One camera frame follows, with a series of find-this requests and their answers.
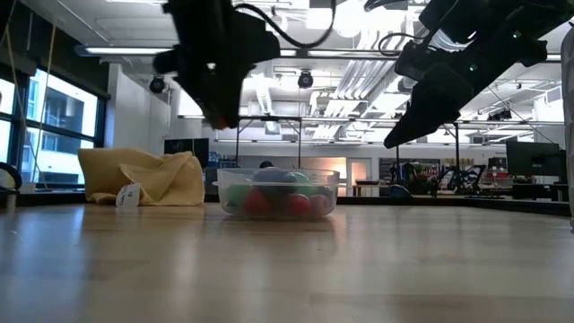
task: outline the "computer monitor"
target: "computer monitor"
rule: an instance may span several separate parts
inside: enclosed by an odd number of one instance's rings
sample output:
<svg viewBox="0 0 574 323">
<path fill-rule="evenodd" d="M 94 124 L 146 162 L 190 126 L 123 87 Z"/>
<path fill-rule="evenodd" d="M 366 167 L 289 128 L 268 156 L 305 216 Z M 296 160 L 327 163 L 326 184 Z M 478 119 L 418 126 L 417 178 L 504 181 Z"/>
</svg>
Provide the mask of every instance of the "computer monitor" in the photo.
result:
<svg viewBox="0 0 574 323">
<path fill-rule="evenodd" d="M 565 177 L 566 154 L 557 144 L 506 142 L 509 174 Z"/>
<path fill-rule="evenodd" d="M 204 169 L 209 163 L 209 139 L 168 139 L 165 141 L 163 153 L 192 152 Z"/>
</svg>

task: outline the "green ball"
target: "green ball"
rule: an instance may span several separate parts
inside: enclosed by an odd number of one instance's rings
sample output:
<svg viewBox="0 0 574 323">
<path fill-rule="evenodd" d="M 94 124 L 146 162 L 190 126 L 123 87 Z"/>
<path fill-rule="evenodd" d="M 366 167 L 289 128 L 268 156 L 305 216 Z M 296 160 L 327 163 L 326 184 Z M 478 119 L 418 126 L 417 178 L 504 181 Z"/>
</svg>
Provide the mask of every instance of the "green ball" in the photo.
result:
<svg viewBox="0 0 574 323">
<path fill-rule="evenodd" d="M 297 183 L 310 183 L 311 181 L 309 180 L 309 178 L 300 172 L 293 172 L 291 173 L 291 175 L 293 177 L 295 177 L 295 179 L 297 179 Z M 309 187 L 309 186 L 301 186 L 301 187 L 297 187 L 295 190 L 296 194 L 302 194 L 304 196 L 312 196 L 315 195 L 317 193 L 316 188 L 313 187 Z"/>
<path fill-rule="evenodd" d="M 246 184 L 233 184 L 227 188 L 227 198 L 229 199 L 229 204 L 234 206 L 242 206 L 243 202 L 249 195 L 251 190 L 250 185 Z"/>
</svg>

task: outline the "person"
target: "person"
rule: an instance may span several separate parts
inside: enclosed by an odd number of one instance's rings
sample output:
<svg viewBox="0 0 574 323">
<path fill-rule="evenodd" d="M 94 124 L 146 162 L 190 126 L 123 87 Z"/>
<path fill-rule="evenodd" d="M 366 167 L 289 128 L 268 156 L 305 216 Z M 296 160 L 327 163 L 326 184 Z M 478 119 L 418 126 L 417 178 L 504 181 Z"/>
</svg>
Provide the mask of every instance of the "person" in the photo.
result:
<svg viewBox="0 0 574 323">
<path fill-rule="evenodd" d="M 259 168 L 270 168 L 270 167 L 273 167 L 273 164 L 270 161 L 263 161 L 259 165 Z"/>
</svg>

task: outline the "red ball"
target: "red ball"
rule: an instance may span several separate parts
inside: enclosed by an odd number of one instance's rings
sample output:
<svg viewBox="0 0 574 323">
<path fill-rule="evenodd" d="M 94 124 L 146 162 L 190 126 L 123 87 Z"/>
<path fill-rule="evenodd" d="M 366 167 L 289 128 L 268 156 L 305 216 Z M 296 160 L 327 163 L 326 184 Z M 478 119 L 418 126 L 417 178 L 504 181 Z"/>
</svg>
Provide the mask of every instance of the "red ball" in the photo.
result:
<svg viewBox="0 0 574 323">
<path fill-rule="evenodd" d="M 309 198 L 302 194 L 289 194 L 289 213 L 296 216 L 304 216 L 311 211 Z"/>
<path fill-rule="evenodd" d="M 251 188 L 243 203 L 243 212 L 246 214 L 266 214 L 270 210 L 271 206 L 263 193 L 257 188 Z"/>
<path fill-rule="evenodd" d="M 331 212 L 331 202 L 327 196 L 317 194 L 312 196 L 309 201 L 313 216 L 323 216 Z"/>
</svg>

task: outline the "security camera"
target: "security camera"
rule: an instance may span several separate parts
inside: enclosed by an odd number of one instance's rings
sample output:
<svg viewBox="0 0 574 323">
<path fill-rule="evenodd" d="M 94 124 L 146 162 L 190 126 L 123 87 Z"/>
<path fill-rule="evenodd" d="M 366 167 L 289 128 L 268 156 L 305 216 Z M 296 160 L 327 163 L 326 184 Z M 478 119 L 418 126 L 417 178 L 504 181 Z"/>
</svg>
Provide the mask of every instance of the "security camera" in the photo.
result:
<svg viewBox="0 0 574 323">
<path fill-rule="evenodd" d="M 152 82 L 150 83 L 150 91 L 155 94 L 164 93 L 168 87 L 163 81 L 163 76 L 154 76 Z"/>
<path fill-rule="evenodd" d="M 302 71 L 297 82 L 300 89 L 308 89 L 313 86 L 313 76 L 310 71 Z"/>
</svg>

